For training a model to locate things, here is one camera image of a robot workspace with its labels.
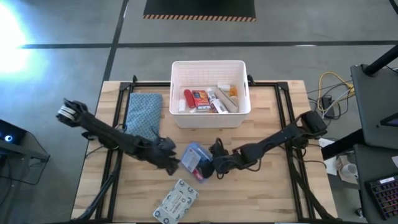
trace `white cup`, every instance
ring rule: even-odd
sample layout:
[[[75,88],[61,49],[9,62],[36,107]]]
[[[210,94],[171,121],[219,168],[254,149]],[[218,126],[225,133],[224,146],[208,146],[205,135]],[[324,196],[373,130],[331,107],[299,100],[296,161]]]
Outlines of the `white cup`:
[[[341,173],[346,177],[355,177],[358,179],[358,169],[355,164],[344,165],[341,169]]]

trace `wooden table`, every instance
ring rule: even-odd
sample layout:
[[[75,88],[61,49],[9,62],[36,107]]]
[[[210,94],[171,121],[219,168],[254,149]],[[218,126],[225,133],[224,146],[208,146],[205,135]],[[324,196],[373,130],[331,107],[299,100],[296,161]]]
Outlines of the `wooden table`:
[[[288,83],[295,115],[308,111],[310,107],[304,82]],[[104,82],[99,98],[96,117],[109,125],[113,122],[119,84],[120,82]],[[163,95],[160,135],[173,139],[179,158],[192,141],[208,148],[219,137],[225,148],[233,149],[249,142],[258,142],[280,130],[275,91],[270,87],[250,88],[252,110],[242,125],[233,129],[180,129],[169,113],[169,87],[135,87],[134,92],[155,92]],[[91,142],[88,152],[98,146],[98,142]],[[106,149],[100,149],[86,158],[72,218],[82,214],[98,193],[105,157]],[[320,149],[308,147],[305,159],[322,161]],[[311,162],[306,163],[305,167],[312,192],[326,210],[337,217],[325,168],[319,163]],[[148,162],[140,162],[124,155],[113,220],[156,222],[152,212],[160,205],[177,179],[187,181],[200,195],[181,222],[297,221],[286,153],[278,147],[262,158],[259,172],[232,170],[223,180],[218,180],[213,175],[204,184],[195,181],[183,168],[170,177],[166,171],[156,170]],[[306,210],[304,196],[300,195],[303,209]],[[109,197],[105,200],[105,211],[108,210],[107,199]]]

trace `gray floor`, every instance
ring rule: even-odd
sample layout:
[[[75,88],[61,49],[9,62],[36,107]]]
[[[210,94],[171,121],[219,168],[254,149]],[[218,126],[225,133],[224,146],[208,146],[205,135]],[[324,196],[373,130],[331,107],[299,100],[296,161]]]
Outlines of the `gray floor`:
[[[394,40],[398,16],[388,0],[258,0],[257,22],[150,21],[142,19],[145,0],[130,1],[120,42]],[[59,123],[62,99],[85,102],[95,111],[109,49],[13,50],[18,44],[111,43],[122,0],[6,0],[0,2],[0,119],[34,133],[51,160],[40,183],[24,186],[12,223],[51,223],[69,219],[87,141],[80,129]],[[243,60],[257,80],[305,80],[334,71],[350,79],[349,67],[370,63],[392,46],[236,47],[118,49],[110,80],[169,80],[176,60]],[[323,85],[338,83],[326,77]],[[345,89],[332,92],[333,97]],[[317,93],[309,94],[316,98]],[[328,129],[341,138],[360,127],[355,99]],[[333,189],[339,217],[354,215],[358,192]]]

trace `white plastic basket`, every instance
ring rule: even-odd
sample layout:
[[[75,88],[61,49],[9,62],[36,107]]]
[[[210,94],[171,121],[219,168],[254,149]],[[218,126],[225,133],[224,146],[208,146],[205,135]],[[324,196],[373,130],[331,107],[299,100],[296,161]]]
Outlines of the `white plastic basket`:
[[[183,91],[206,90],[209,86],[235,85],[238,90],[238,113],[179,113]],[[244,62],[225,61],[179,61],[172,65],[170,85],[170,113],[180,128],[236,128],[250,113],[248,76]]]

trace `yellow cable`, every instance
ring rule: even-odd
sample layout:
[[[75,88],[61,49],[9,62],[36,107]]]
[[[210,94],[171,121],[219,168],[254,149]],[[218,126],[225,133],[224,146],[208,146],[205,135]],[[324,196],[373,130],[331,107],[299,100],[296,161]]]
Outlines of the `yellow cable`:
[[[350,84],[350,83],[347,83],[344,79],[342,79],[339,75],[337,75],[336,73],[334,73],[334,72],[325,72],[325,73],[323,73],[320,77],[319,77],[319,82],[318,82],[318,99],[317,99],[317,107],[318,107],[318,110],[320,110],[321,112],[325,112],[325,110],[323,109],[323,108],[321,108],[321,106],[320,106],[320,100],[321,100],[321,89],[322,89],[322,78],[325,76],[325,75],[327,75],[327,74],[330,74],[330,75],[334,75],[336,78],[338,78],[340,81],[341,81],[341,83],[344,83],[346,86],[347,86],[347,89],[351,89],[350,91],[349,91],[349,93],[348,93],[348,96],[345,96],[345,97],[342,97],[342,98],[340,98],[338,101],[340,102],[340,101],[342,101],[342,100],[346,100],[347,98],[350,98],[350,97],[352,97],[352,96],[354,96],[355,95],[355,89],[354,89],[354,85],[353,84]]]

